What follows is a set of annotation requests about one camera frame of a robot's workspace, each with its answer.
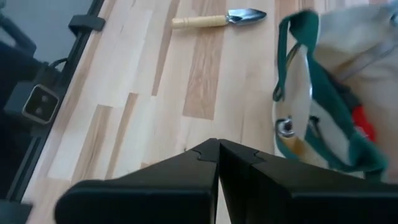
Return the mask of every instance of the canvas bag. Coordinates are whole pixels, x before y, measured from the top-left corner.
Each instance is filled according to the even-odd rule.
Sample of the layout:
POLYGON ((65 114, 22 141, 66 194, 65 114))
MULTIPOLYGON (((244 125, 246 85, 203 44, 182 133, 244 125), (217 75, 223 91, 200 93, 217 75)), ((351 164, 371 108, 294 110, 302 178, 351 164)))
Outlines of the canvas bag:
POLYGON ((398 33, 396 2, 319 16, 302 11, 279 26, 279 81, 274 121, 291 116, 306 152, 292 153, 275 133, 277 152, 342 172, 394 182, 398 167, 398 33), (286 55, 288 30, 297 44, 286 55), (351 88, 374 126, 373 144, 355 127, 328 77, 351 88), (316 128, 309 117, 318 118, 316 128))

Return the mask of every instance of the red object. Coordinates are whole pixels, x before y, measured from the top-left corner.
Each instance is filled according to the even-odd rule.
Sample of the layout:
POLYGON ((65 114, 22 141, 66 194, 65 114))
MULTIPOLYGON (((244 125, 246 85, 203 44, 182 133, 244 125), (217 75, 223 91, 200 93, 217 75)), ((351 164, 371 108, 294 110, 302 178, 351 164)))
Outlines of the red object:
POLYGON ((353 110, 352 114, 354 124, 358 129, 360 129, 363 134, 372 142, 376 141, 376 135, 374 133, 373 126, 367 121, 365 114, 363 112, 362 106, 357 106, 353 110))

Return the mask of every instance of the wooden floor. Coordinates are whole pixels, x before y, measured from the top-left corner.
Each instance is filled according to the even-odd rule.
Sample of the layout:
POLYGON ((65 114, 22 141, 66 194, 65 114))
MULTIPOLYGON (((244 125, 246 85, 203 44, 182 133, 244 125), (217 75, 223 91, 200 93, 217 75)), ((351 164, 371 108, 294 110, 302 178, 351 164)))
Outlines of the wooden floor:
MULTIPOLYGON (((368 0, 105 0, 24 201, 29 223, 53 223, 53 206, 82 179, 110 179, 225 138, 273 153, 271 94, 279 21, 368 0), (246 27, 170 29, 171 18, 252 7, 246 27)), ((218 223, 229 223, 220 194, 218 223)))

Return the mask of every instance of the trowel blade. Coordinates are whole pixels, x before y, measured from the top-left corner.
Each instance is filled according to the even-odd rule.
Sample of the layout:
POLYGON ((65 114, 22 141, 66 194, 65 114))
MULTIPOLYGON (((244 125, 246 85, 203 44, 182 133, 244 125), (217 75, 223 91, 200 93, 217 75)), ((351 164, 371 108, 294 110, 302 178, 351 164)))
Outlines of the trowel blade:
POLYGON ((263 20, 267 13, 257 9, 231 9, 226 15, 230 23, 236 25, 252 24, 263 20))

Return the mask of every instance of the green bag handle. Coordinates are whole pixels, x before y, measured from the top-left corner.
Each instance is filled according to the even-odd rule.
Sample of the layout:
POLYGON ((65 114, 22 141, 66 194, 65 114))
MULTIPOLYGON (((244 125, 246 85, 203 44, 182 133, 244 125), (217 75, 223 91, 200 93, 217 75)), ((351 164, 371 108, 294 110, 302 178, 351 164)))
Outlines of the green bag handle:
MULTIPOLYGON (((318 28, 319 16, 316 12, 311 10, 305 10, 296 14, 292 14, 291 16, 284 18, 279 24, 279 41, 277 51, 279 80, 273 94, 274 101, 279 101, 284 97, 288 59, 291 58, 292 54, 294 54, 301 45, 306 46, 308 49, 307 60, 308 66, 310 67, 310 74, 319 73, 319 75, 311 76, 311 80, 312 82, 320 82, 323 84, 323 88, 313 89, 314 95, 318 96, 318 99, 315 98, 314 100, 332 115, 335 123, 347 136, 350 142, 349 158, 352 161, 355 161, 355 166, 349 166, 336 157, 332 150, 330 150, 325 144, 321 137, 321 133, 314 134, 314 132, 308 128, 305 140, 312 145, 314 150, 316 150, 319 155, 328 161, 330 167, 342 170, 344 172, 365 171, 367 177, 372 174, 372 177, 380 179, 381 172, 386 166, 385 158, 380 155, 372 142, 363 138, 354 130, 354 124, 347 107, 342 102, 340 96, 333 88, 331 83, 325 80, 327 77, 322 75, 324 71, 321 66, 319 66, 319 64, 312 59, 312 53, 315 50, 318 39, 318 28), (296 38, 298 44, 296 44, 287 55, 288 30, 296 38)), ((276 132, 275 136, 278 148, 284 154, 284 156, 297 159, 297 156, 290 152, 290 149, 288 149, 279 139, 276 132)))

